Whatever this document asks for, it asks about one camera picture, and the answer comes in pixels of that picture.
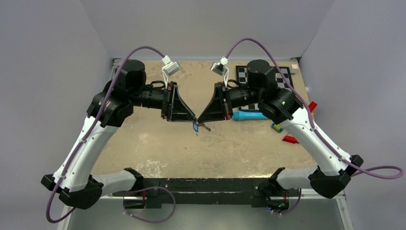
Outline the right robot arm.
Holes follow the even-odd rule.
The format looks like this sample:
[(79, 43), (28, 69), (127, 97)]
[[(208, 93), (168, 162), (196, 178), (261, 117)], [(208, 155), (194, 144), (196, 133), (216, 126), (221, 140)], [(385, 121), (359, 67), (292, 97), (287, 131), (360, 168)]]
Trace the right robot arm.
[(247, 64), (247, 82), (229, 88), (225, 61), (215, 62), (211, 70), (223, 77), (198, 117), (198, 124), (228, 120), (233, 109), (257, 104), (259, 111), (295, 137), (316, 161), (307, 169), (279, 168), (270, 178), (269, 189), (280, 195), (291, 188), (311, 188), (325, 198), (333, 198), (350, 182), (356, 167), (363, 164), (359, 155), (349, 155), (317, 127), (311, 113), (293, 91), (281, 88), (277, 69), (257, 59)]

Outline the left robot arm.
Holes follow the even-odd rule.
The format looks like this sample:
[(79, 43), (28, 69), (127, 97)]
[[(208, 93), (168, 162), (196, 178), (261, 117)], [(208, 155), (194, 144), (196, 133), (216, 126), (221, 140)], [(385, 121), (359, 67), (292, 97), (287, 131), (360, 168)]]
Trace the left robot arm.
[(147, 84), (144, 63), (128, 60), (115, 70), (114, 78), (103, 91), (93, 97), (76, 145), (60, 168), (41, 180), (42, 185), (58, 194), (65, 205), (88, 209), (108, 194), (126, 191), (137, 196), (142, 192), (143, 176), (132, 168), (113, 174), (91, 174), (105, 145), (133, 114), (134, 107), (158, 109), (161, 117), (169, 122), (196, 120), (181, 99), (177, 83), (168, 80), (180, 71), (180, 65), (168, 57), (162, 61), (162, 81)]

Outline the blue plastic key tag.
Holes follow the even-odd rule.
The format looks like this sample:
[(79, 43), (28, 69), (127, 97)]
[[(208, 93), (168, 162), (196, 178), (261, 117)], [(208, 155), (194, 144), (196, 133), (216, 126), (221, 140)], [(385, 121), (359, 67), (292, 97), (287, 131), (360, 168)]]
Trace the blue plastic key tag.
[(198, 136), (198, 133), (199, 133), (199, 124), (198, 123), (193, 123), (193, 130), (195, 131), (196, 136)]

